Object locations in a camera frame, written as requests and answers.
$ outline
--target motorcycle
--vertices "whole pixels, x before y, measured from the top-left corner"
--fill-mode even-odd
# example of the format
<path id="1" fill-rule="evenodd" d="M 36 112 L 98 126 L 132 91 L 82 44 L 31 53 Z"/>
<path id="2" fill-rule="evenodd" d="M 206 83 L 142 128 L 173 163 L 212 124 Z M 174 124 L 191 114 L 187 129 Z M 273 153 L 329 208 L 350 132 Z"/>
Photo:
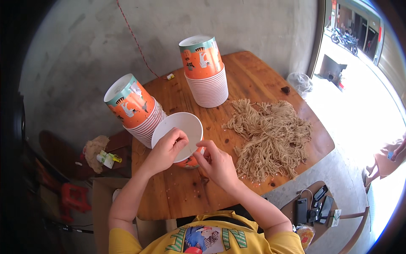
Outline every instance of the motorcycle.
<path id="1" fill-rule="evenodd" d="M 331 41 L 335 44 L 340 43 L 355 56 L 358 54 L 358 39 L 349 34 L 342 35 L 338 28 L 335 28 L 334 33 L 331 35 Z"/>

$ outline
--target hand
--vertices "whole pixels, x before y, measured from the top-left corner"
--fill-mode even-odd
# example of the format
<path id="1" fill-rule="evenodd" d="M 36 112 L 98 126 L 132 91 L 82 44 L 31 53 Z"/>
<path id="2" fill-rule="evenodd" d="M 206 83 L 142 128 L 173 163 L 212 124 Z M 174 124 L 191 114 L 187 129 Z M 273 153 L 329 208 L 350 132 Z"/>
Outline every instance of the hand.
<path id="1" fill-rule="evenodd" d="M 396 149 L 395 151 L 393 151 L 393 155 L 392 155 L 391 161 L 395 161 L 398 154 L 399 154 L 399 152 L 398 152 L 397 149 Z"/>
<path id="2" fill-rule="evenodd" d="M 199 165 L 206 171 L 210 179 L 226 192 L 233 191 L 242 183 L 235 171 L 233 158 L 226 152 L 217 148 L 212 140 L 203 140 L 196 144 L 197 147 L 206 147 L 204 155 L 194 152 Z"/>
<path id="3" fill-rule="evenodd" d="M 173 128 L 158 141 L 142 167 L 150 176 L 168 169 L 187 144 L 189 139 L 186 134 L 178 128 Z"/>

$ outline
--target yellow t-shirt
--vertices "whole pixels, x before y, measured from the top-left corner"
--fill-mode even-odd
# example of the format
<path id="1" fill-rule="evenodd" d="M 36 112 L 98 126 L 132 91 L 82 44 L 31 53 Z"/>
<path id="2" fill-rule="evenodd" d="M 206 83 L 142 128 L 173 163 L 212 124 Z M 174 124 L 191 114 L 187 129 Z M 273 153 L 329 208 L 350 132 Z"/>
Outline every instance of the yellow t-shirt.
<path id="1" fill-rule="evenodd" d="M 250 226 L 238 226 L 226 221 L 203 221 L 216 216 L 238 219 Z M 197 216 L 192 223 L 186 224 L 153 241 L 145 249 L 129 232 L 114 228 L 110 230 L 110 254 L 148 254 L 148 253 L 277 253 L 304 254 L 299 236 L 294 232 L 280 232 L 265 239 L 257 233 L 258 224 L 230 211 L 217 211 Z"/>

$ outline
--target red cable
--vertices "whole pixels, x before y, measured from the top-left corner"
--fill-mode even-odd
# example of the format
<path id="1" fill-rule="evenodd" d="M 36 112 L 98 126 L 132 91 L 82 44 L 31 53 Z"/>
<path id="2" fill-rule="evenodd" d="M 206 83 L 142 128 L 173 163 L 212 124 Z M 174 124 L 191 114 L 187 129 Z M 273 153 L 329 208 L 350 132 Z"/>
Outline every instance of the red cable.
<path id="1" fill-rule="evenodd" d="M 124 20 L 125 20 L 125 22 L 127 23 L 127 26 L 128 26 L 128 28 L 129 28 L 129 30 L 130 30 L 132 36 L 134 37 L 135 42 L 137 43 L 138 49 L 140 50 L 141 56 L 142 56 L 143 59 L 144 59 L 145 65 L 148 67 L 148 69 L 149 69 L 155 76 L 157 76 L 158 78 L 161 78 L 161 77 L 159 77 L 157 74 L 155 74 L 155 72 L 153 72 L 153 71 L 151 70 L 151 68 L 148 66 L 148 63 L 147 63 L 147 61 L 145 60 L 144 54 L 143 54 L 143 52 L 141 51 L 141 47 L 140 47 L 140 45 L 138 44 L 138 41 L 137 41 L 137 39 L 136 39 L 134 33 L 133 33 L 132 30 L 131 30 L 130 24 L 128 24 L 127 18 L 125 17 L 123 10 L 121 9 L 121 6 L 120 6 L 120 4 L 119 4 L 119 0 L 117 0 L 117 5 L 119 6 L 119 8 L 120 8 L 120 10 L 121 10 L 121 14 L 122 14 L 123 17 L 124 17 Z"/>

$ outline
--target snack package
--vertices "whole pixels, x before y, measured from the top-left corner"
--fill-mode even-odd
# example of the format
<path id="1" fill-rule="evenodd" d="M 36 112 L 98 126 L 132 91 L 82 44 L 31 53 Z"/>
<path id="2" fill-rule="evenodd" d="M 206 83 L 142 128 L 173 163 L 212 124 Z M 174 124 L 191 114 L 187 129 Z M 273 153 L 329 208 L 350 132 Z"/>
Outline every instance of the snack package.
<path id="1" fill-rule="evenodd" d="M 300 242 L 302 244 L 303 250 L 306 250 L 307 247 L 310 245 L 311 240 L 313 240 L 316 231 L 314 230 L 314 227 L 298 224 L 296 226 L 296 233 L 300 237 Z"/>

